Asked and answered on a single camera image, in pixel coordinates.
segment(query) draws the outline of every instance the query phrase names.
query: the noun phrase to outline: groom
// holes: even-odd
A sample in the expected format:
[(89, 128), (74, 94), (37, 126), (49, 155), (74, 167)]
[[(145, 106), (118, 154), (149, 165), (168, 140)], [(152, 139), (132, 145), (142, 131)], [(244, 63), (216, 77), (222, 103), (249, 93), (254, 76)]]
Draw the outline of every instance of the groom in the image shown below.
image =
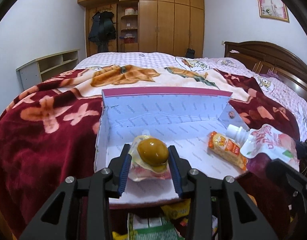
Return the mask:
[(284, 18), (283, 2), (281, 0), (271, 0), (271, 4), (273, 7), (274, 15), (279, 18)]

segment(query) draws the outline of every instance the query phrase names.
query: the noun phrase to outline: bride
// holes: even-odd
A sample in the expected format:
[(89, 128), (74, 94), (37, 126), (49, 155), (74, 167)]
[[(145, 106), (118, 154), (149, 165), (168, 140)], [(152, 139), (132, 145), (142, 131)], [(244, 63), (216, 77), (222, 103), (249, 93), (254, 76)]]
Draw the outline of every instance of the bride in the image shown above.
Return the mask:
[(271, 0), (262, 0), (261, 3), (261, 14), (262, 15), (274, 15), (274, 10), (271, 4)]

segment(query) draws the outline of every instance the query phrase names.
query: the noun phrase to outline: red basket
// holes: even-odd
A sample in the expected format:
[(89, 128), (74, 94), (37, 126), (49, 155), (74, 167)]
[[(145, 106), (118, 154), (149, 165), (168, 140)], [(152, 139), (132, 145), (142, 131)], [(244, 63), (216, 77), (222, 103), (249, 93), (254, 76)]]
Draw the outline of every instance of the red basket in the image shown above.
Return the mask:
[(124, 43), (135, 43), (135, 37), (124, 38)]

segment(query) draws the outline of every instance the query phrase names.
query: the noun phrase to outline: open box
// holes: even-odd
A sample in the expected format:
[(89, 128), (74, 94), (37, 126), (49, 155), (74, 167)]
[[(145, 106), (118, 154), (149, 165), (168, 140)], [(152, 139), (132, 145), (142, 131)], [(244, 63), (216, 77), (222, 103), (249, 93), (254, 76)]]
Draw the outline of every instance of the open box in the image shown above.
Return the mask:
[[(212, 131), (225, 133), (229, 124), (249, 130), (228, 103), (231, 92), (187, 87), (134, 87), (103, 89), (103, 113), (96, 140), (95, 172), (121, 154), (124, 144), (149, 130), (181, 158), (206, 175), (223, 179), (244, 173), (208, 149)], [(145, 204), (178, 198), (172, 180), (127, 181), (120, 199), (111, 204)]]

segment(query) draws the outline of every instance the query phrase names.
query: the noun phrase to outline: purple cloth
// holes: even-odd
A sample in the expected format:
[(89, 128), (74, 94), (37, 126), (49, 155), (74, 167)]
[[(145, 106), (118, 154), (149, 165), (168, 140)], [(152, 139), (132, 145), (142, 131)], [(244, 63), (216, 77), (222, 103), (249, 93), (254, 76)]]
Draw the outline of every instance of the purple cloth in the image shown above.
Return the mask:
[(262, 76), (262, 77), (266, 77), (266, 78), (268, 78), (268, 77), (274, 77), (274, 78), (278, 79), (280, 82), (284, 83), (284, 82), (279, 78), (279, 76), (278, 76), (277, 74), (273, 73), (270, 69), (268, 70), (268, 73), (267, 73), (267, 74), (259, 74), (259, 75)]

